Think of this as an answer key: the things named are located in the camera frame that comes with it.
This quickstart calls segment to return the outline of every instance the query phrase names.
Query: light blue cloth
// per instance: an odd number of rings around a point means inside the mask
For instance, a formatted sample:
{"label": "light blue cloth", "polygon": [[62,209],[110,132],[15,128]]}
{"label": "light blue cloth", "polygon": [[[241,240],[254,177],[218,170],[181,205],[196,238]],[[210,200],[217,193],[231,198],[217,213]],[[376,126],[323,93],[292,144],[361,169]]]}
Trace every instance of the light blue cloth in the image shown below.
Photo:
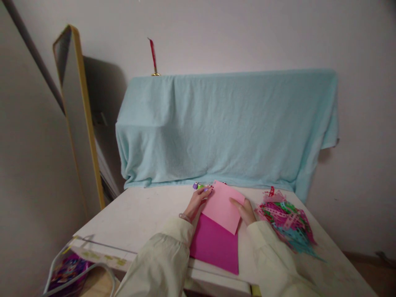
{"label": "light blue cloth", "polygon": [[305,202],[337,142],[336,93],[323,69],[134,78],[116,124],[125,188],[217,179]]}

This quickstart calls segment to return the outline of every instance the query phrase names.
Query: light pink paper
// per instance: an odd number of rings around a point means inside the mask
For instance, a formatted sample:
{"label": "light pink paper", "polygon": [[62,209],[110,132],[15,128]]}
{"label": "light pink paper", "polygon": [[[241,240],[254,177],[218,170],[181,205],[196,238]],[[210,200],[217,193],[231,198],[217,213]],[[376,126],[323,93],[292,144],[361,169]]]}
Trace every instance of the light pink paper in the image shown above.
{"label": "light pink paper", "polygon": [[238,275],[238,234],[231,234],[201,214],[191,242],[190,256]]}
{"label": "light pink paper", "polygon": [[243,204],[244,195],[226,184],[214,181],[213,194],[208,198],[202,213],[220,226],[235,235],[238,228],[240,215],[238,209],[231,204],[230,197]]}

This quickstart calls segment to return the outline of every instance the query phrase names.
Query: sleeve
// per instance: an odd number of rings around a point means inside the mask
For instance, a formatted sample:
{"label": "sleeve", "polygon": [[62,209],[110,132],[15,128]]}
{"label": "sleeve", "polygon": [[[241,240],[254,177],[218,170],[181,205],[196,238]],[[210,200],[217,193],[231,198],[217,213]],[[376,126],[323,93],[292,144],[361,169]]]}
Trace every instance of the sleeve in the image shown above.
{"label": "sleeve", "polygon": [[115,296],[181,296],[193,233],[187,221],[168,220],[139,251]]}
{"label": "sleeve", "polygon": [[250,224],[247,232],[263,296],[320,296],[318,289],[298,274],[292,252],[266,221]]}

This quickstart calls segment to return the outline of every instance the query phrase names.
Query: bracelet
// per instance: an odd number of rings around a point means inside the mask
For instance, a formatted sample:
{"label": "bracelet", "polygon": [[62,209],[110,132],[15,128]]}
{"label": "bracelet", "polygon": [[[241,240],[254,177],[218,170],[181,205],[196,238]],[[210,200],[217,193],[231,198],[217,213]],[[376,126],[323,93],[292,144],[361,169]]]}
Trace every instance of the bracelet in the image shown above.
{"label": "bracelet", "polygon": [[179,214],[179,218],[183,219],[183,220],[185,220],[185,221],[187,221],[188,223],[191,224],[190,218],[188,216],[186,216],[185,214]]}

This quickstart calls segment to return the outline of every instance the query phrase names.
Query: mirror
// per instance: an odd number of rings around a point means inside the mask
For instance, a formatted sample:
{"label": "mirror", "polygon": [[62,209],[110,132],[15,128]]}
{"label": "mirror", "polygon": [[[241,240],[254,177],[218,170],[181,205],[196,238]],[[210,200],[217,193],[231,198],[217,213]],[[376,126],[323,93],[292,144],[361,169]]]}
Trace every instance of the mirror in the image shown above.
{"label": "mirror", "polygon": [[88,219],[105,207],[80,35],[68,25],[53,45],[63,105]]}

